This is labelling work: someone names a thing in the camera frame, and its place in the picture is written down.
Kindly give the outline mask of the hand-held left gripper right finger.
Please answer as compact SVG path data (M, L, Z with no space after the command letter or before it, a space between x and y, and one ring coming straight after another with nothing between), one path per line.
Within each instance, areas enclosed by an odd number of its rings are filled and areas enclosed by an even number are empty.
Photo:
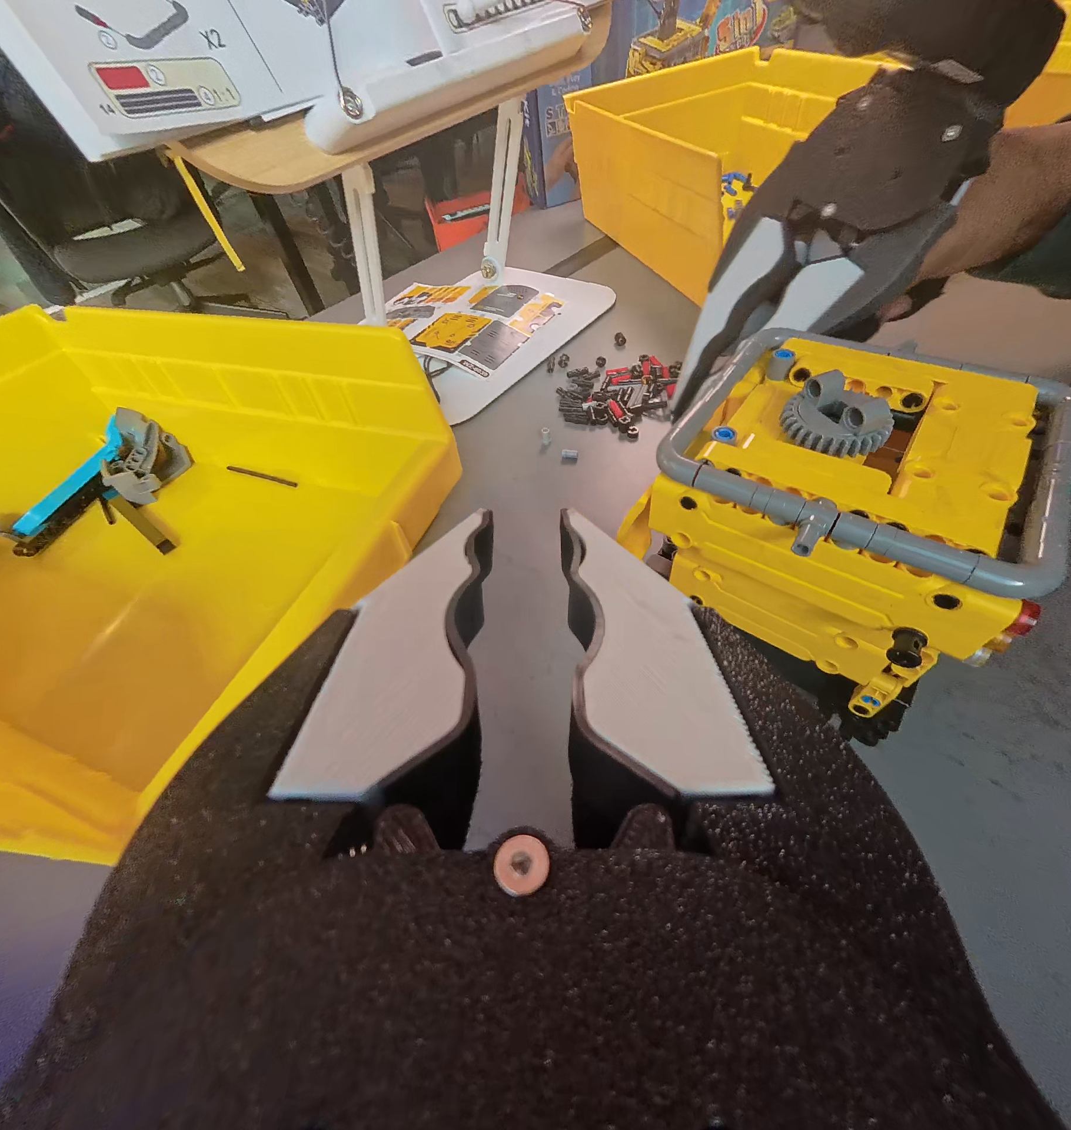
M769 798L772 772L692 600L582 512L561 511L573 718L609 765L677 802Z

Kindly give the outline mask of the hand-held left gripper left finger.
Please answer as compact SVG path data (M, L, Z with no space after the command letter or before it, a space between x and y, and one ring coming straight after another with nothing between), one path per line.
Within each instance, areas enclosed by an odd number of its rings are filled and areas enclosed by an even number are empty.
M494 518L474 511L351 609L270 788L275 801L382 803L472 721Z

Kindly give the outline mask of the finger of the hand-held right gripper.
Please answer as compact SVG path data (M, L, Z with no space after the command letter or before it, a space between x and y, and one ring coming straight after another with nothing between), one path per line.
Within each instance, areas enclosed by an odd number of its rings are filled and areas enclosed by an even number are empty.
M772 332L831 332L866 318L866 299L857 294L866 269L853 259L799 264L783 254L773 262L769 278L775 292Z
M673 397L674 419L689 410L716 363L767 323L799 270L796 242L784 220L741 222L722 250L694 326Z

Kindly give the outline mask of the pile of black red pins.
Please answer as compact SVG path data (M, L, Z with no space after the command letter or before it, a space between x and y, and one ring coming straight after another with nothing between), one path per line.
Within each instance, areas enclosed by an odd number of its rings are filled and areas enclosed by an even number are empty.
M630 366L566 371L557 387L557 408L566 424L613 429L645 418L667 419L684 365L666 364L656 355L641 355Z

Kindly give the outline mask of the yellow and black lego model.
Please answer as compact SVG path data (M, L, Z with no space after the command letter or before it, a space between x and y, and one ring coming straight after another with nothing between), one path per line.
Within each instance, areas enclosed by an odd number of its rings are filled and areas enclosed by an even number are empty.
M1071 386L759 332L674 419L619 543L835 683L877 744L941 659L980 666L1065 582Z

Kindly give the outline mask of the person's right forearm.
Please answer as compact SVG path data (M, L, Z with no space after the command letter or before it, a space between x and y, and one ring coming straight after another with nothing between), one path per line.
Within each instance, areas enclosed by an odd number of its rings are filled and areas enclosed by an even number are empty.
M1071 225L1059 225L1035 247L970 271L985 280L1031 288L1071 301Z

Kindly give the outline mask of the black and blue lego piece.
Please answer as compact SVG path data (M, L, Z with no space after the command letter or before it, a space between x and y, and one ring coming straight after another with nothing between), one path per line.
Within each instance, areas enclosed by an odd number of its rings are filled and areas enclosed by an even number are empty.
M120 407L109 418L103 445L24 514L0 519L0 537L19 558L35 558L59 542L93 506L109 524L120 517L162 555L173 537L145 510L193 466L189 448L150 417Z

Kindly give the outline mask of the person's right hand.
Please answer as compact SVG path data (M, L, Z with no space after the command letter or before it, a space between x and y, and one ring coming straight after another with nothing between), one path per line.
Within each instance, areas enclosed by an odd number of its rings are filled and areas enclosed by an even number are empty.
M1065 222L1071 225L1071 115L1004 130L991 144L988 170L932 244L916 284L882 311L880 322L910 317L937 283L1020 254Z

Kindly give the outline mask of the yellow bin with many pieces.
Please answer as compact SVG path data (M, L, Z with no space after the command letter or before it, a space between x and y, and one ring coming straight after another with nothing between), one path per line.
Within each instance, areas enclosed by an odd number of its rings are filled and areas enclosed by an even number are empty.
M585 218L695 304L735 223L721 176L757 186L880 57L741 49L567 99Z

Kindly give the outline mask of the empty yellow plastic bin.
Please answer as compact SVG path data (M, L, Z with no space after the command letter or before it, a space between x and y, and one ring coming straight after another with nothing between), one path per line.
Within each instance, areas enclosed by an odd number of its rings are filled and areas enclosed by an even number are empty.
M1022 128L1060 121L1071 114L1071 3L1051 62L1020 100L1009 107L1006 127Z

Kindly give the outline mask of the yellow bin with few pieces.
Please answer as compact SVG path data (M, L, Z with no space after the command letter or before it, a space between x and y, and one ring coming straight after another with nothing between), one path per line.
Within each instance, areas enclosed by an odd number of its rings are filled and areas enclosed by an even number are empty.
M98 506L35 558L0 537L0 853L113 865L217 725L409 561L461 476L398 331L29 306L0 318L0 519L120 407L189 448L145 510L176 550Z

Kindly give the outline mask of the blue robot kit box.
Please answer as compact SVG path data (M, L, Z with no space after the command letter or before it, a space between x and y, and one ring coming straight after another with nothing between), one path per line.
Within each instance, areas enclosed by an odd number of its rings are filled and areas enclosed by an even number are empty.
M616 3L608 42L583 69L529 93L521 174L537 207L582 197L567 96L734 51L793 48L801 11L789 1Z

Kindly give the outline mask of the white stand pole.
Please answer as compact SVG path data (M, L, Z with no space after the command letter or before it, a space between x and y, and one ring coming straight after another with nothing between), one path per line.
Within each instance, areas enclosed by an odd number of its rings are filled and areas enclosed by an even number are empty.
M347 168L341 175L341 183L363 304L362 323L387 327L382 249L374 205L376 183L371 163Z
M499 107L488 227L482 260L482 275L489 285L504 283L524 139L524 105L525 99L520 96L503 102Z

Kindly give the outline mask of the yellow grey sticker sheet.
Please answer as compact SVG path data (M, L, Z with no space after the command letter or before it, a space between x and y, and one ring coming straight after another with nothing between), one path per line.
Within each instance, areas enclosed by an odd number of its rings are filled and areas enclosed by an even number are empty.
M566 310L555 294L516 284L416 284L386 306L431 381L450 371L488 380Z

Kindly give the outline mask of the red storage box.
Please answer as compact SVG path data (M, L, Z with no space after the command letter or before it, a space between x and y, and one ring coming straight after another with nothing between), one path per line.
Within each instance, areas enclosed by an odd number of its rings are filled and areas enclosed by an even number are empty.
M451 200L435 201L424 197L426 213L439 252L487 233L492 196L489 190L461 195Z

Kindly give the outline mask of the white page holder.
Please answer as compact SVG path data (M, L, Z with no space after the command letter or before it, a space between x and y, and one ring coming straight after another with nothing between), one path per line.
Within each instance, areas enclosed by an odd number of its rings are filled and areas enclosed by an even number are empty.
M598 3L345 1L304 7L329 42L332 88L308 111L330 154L573 57Z

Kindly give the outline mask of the white book stand with stickers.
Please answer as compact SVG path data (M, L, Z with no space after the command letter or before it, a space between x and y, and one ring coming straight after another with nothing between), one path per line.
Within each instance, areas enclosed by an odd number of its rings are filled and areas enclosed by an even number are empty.
M613 1L593 7L593 31L572 57L545 64L540 70L532 69L526 75L510 73L492 90L455 106L429 106L410 123L389 127L372 141L357 141L340 154L330 154L315 146L305 132L303 118L295 115L261 128L239 123L175 141L167 147L167 154L181 157L217 180L251 193L298 193L497 110L510 100L523 99L531 90L585 68L605 48L613 26L613 9Z

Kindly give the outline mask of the yellow ribbon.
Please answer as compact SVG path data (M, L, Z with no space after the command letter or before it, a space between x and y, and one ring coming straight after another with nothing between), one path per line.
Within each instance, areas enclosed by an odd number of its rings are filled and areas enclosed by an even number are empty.
M210 232L214 234L218 246L224 253L225 258L233 263L233 267L236 271L244 274L246 273L246 263L241 259L240 254L233 247L228 233L225 232L220 218L218 217L218 211L215 205L212 202L207 190L203 186L202 178L198 174L196 167L189 165L183 157L177 154L175 149L167 148L165 152L166 159L172 163L176 172L184 183L187 190L191 194L191 197L202 213L205 223L208 225Z

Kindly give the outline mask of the black office chair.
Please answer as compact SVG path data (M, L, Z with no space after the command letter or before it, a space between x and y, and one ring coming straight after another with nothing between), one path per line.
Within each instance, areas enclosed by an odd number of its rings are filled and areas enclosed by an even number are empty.
M52 305L113 285L119 307L167 289L191 313L289 317L245 292L189 290L191 274L228 255L173 163L155 152L87 160L2 52L0 238Z

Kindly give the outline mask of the open instruction booklet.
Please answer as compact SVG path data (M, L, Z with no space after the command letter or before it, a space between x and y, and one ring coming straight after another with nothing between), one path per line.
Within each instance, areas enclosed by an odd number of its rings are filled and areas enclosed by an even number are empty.
M92 162L334 91L314 3L0 1L0 49Z

